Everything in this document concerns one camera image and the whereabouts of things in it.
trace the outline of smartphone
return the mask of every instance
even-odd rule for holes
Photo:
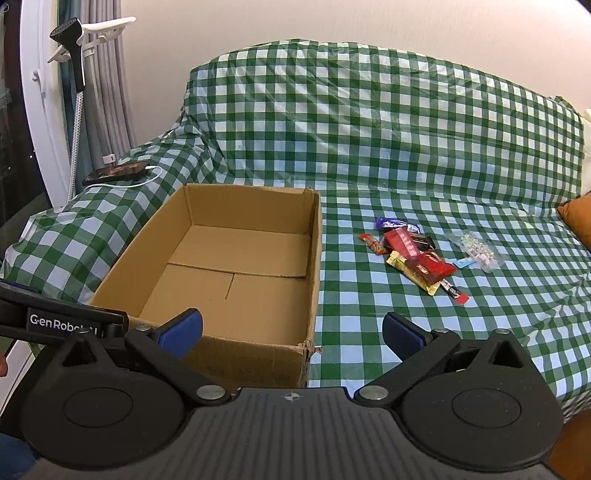
[[[87,187],[88,185],[109,181],[134,180],[145,175],[147,166],[148,161],[142,160],[113,167],[97,168],[82,180],[82,185]]]

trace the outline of candy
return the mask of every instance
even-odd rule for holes
[[[488,245],[472,232],[448,232],[446,237],[459,245],[487,273],[505,263],[503,256],[494,247]]]
[[[468,300],[470,300],[468,295],[458,290],[457,287],[449,283],[445,278],[441,281],[441,287],[460,305],[464,305]]]
[[[433,250],[423,252],[417,258],[408,259],[406,265],[423,277],[429,285],[441,281],[456,271],[454,265],[446,263]]]
[[[359,238],[363,240],[376,255],[386,255],[388,251],[384,248],[382,243],[369,233],[362,233]]]
[[[390,248],[404,258],[414,258],[421,253],[405,227],[384,233],[384,238]]]
[[[405,227],[409,232],[421,233],[421,229],[417,225],[413,223],[403,222],[402,220],[398,220],[396,218],[378,217],[375,219],[375,227],[377,230],[384,231],[393,228]]]
[[[417,275],[415,272],[413,272],[410,268],[406,266],[406,261],[407,260],[402,255],[400,255],[400,253],[394,250],[386,260],[386,263],[400,270],[408,277],[409,280],[416,283],[416,285],[421,287],[429,295],[435,295],[437,289],[439,288],[440,282],[437,282],[433,285],[427,284],[427,282],[425,282],[425,280],[421,276]]]
[[[421,233],[412,233],[409,232],[409,235],[413,239],[413,242],[416,244],[417,248],[421,252],[426,252],[428,250],[435,250],[437,247],[435,246],[435,242],[430,236],[423,235]]]
[[[457,268],[464,268],[473,263],[476,263],[472,257],[461,258],[460,260],[450,260],[449,263],[455,265]]]

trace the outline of white wall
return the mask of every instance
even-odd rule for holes
[[[267,41],[357,41],[466,64],[591,107],[591,15],[576,0],[121,0],[137,139],[168,130],[189,71]]]

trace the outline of green gingham tablecloth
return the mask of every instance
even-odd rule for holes
[[[194,69],[177,123],[124,158],[163,178],[33,216],[2,273],[87,302],[183,183],[313,187],[324,251],[311,386],[353,391],[399,362],[380,332],[395,310],[463,338],[510,328],[570,414],[591,398],[591,255],[556,206],[579,194],[582,133],[561,98],[458,64],[353,43],[247,48]],[[358,240],[377,235],[377,216],[419,224],[448,259],[463,255],[445,232],[478,232],[507,262],[453,276],[465,306],[430,297]]]

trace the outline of purple candy wrapper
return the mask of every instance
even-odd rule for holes
[[[392,228],[406,227],[411,233],[421,233],[421,229],[417,225],[403,222],[397,218],[378,217],[375,219],[375,227],[377,230],[390,230]]]

